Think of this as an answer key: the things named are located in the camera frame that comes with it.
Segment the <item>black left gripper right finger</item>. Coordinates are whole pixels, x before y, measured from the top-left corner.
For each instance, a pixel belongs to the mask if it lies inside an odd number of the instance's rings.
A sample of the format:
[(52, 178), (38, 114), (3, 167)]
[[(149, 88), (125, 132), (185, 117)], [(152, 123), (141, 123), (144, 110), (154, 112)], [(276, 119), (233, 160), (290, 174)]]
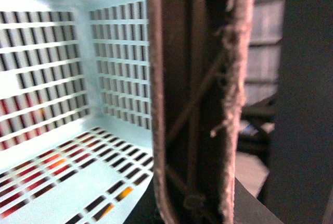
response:
[(265, 205), (283, 223), (332, 223), (332, 0), (278, 0), (281, 37)]

